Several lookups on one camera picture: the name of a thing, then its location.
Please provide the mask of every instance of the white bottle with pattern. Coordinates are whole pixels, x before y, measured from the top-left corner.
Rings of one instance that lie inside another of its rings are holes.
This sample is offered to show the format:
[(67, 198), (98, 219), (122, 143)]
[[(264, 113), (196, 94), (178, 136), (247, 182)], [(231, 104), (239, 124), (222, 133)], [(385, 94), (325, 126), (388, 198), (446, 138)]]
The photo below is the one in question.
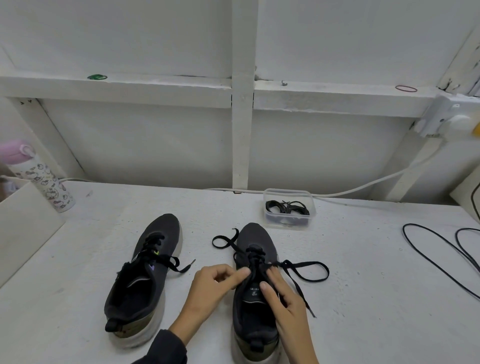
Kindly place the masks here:
[(32, 181), (58, 212), (67, 211), (75, 205), (63, 183), (25, 140), (15, 139), (0, 144), (0, 160), (15, 176)]

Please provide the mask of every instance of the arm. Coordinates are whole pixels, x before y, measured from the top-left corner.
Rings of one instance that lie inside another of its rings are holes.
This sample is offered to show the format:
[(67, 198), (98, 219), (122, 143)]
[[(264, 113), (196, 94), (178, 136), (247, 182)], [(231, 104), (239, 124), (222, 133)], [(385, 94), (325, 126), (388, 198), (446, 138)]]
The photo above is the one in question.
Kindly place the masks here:
[(277, 268), (270, 268), (267, 275), (287, 304), (285, 307), (280, 302), (277, 293), (267, 282), (260, 283), (260, 289), (275, 315), (278, 333), (290, 364), (318, 364), (305, 302), (285, 282)]
[(133, 364), (186, 364), (185, 346), (216, 309), (227, 292), (250, 275), (248, 268), (227, 264), (203, 267), (195, 273), (187, 301), (168, 330), (160, 330), (148, 353)]

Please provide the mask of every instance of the black sneaker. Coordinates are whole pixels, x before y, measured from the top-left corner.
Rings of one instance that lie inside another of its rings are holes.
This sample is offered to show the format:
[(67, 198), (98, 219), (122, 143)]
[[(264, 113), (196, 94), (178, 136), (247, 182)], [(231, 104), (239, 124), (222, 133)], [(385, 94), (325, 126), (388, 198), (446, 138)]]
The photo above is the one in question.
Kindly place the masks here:
[[(215, 248), (225, 249), (231, 246), (235, 250), (233, 258), (237, 269), (249, 267), (252, 273), (235, 290), (233, 299), (232, 356), (237, 364), (258, 363), (274, 364), (280, 356), (280, 342), (276, 328), (275, 316), (260, 291), (262, 280), (271, 284), (266, 274), (271, 266), (281, 267), (291, 278), (287, 269), (291, 268), (301, 279), (308, 282), (321, 282), (330, 274), (328, 267), (321, 262), (303, 262), (293, 264), (288, 260), (278, 262), (277, 252), (268, 232), (259, 224), (251, 222), (239, 233), (238, 229), (232, 239), (216, 236), (212, 240)], [(224, 246), (214, 244), (215, 239), (227, 242)], [(306, 279), (296, 268), (318, 264), (327, 276), (322, 279)], [(295, 283), (299, 295), (305, 301), (300, 286)], [(307, 308), (313, 315), (310, 306)]]
[(155, 335), (165, 309), (168, 269), (185, 273), (193, 264), (177, 269), (181, 246), (181, 226), (172, 214), (157, 218), (140, 236), (132, 261), (118, 272), (105, 303), (105, 331), (116, 345), (134, 348)]

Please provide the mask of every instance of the white table surface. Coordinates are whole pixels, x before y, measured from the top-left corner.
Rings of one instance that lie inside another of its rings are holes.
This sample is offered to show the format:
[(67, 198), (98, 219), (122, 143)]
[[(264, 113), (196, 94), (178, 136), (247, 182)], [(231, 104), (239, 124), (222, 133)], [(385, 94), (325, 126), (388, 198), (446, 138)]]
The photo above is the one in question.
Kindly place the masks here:
[[(161, 328), (168, 328), (202, 266), (232, 262), (232, 249), (211, 246), (262, 222), (261, 195), (67, 182), (77, 200), (67, 222), (0, 289), (0, 363), (128, 364), (149, 344), (123, 351), (104, 331), (103, 306), (116, 272), (129, 261), (153, 219), (175, 214), (183, 228), (181, 266), (168, 274)], [(297, 280), (317, 315), (309, 317), (321, 364), (479, 363), (480, 302), (405, 242), (401, 226), (426, 225), (453, 240), (456, 229), (478, 227), (456, 206), (361, 200), (316, 200), (309, 231), (267, 229), (281, 260), (320, 260), (331, 270), (322, 283)], [(480, 277), (445, 243), (411, 230), (420, 249), (480, 292)], [(464, 246), (480, 258), (478, 235)], [(312, 269), (310, 275), (321, 274)], [(232, 294), (187, 346), (189, 363), (231, 363)]]

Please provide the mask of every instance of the hand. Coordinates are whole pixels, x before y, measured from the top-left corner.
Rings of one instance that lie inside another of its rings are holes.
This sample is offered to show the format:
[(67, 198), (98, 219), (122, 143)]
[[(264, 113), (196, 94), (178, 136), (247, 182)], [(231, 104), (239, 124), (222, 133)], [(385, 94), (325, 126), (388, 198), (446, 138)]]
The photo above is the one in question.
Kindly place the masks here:
[(249, 275), (249, 268), (235, 270), (228, 264), (200, 269), (195, 273), (180, 315), (169, 330), (187, 345), (227, 292)]
[(285, 307), (280, 302), (277, 293), (267, 282), (260, 283), (260, 289), (275, 315), (278, 333), (290, 364), (318, 364), (305, 302), (285, 282), (276, 267), (267, 270), (267, 276), (287, 304)]

